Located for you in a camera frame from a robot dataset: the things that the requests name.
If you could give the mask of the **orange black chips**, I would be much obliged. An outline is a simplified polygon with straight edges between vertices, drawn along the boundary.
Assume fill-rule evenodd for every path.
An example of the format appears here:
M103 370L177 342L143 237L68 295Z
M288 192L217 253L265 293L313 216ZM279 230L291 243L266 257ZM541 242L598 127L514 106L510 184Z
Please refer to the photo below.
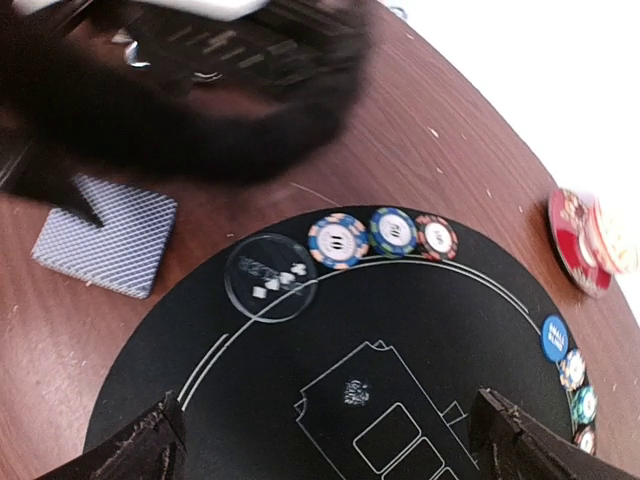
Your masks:
M575 433L573 444L589 455L596 452L596 432L592 425L582 425Z
M422 214L415 218L420 252L430 261L452 260L457 255L459 240L451 225L437 215Z

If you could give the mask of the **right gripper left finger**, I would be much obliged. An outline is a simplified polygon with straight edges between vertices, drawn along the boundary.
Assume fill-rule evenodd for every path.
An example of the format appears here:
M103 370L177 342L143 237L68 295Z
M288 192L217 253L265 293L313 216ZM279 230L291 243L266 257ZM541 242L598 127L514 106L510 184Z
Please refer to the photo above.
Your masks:
M95 448L41 476L56 479L182 479L184 412L173 391Z

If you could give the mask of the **blue cream chips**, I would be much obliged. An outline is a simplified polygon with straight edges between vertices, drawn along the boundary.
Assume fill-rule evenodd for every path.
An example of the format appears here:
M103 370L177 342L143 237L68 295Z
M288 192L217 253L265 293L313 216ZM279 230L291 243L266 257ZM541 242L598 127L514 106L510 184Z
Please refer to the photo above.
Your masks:
M325 267L349 269L368 253L367 230L349 214L332 213L310 227L308 248L311 256Z
M559 363L559 380L569 392L582 386L586 375L586 362L580 349L575 348L567 353Z

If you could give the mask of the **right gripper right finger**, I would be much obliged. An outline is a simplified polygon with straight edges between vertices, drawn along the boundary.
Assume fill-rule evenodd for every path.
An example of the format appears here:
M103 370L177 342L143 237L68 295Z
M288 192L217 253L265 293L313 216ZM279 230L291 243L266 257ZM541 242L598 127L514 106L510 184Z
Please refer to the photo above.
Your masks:
M469 444L482 480L634 478L560 438L493 389L476 393Z

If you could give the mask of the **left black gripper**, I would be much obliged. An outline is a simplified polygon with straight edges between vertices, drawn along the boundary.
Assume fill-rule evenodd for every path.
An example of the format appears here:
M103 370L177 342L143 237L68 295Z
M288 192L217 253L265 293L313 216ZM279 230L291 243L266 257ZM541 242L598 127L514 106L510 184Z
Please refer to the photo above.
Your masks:
M242 185L334 141L362 88L366 1L224 22L134 1L1 5L1 191L101 220L84 170Z

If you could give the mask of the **grey playing card deck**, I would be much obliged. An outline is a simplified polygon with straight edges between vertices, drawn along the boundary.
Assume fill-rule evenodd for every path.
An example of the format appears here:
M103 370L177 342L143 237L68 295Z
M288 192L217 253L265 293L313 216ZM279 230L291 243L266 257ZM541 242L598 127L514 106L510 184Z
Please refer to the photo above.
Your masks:
M78 175L74 182L103 225L54 208L32 258L69 277L132 298L149 297L175 224L177 202L88 175Z

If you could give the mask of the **green chips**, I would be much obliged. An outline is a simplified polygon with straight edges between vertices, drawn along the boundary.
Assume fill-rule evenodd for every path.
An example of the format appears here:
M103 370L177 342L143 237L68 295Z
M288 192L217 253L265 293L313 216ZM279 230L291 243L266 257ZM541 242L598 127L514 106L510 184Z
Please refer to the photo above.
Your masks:
M576 424L589 424L594 421L598 399L592 386L580 388L571 404L572 419Z
M417 246L416 226L398 208L378 208L369 220L369 242L382 256L403 258Z

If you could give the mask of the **blue small blind button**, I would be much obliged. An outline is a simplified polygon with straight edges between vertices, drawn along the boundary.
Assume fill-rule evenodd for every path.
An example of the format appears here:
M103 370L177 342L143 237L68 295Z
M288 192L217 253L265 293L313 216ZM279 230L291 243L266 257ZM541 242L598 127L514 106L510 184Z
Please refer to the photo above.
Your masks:
M569 335L564 321L557 315L549 315L543 322L541 348L546 359L553 363L562 361L569 347Z

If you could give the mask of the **grey dealer button disc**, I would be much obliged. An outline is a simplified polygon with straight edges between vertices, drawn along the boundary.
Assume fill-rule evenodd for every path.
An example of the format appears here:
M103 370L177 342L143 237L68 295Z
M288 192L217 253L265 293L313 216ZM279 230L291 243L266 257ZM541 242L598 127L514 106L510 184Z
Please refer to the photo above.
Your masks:
M317 269L309 252L276 233L241 241L224 268L224 286L234 307L262 323L281 323L300 315L314 300Z

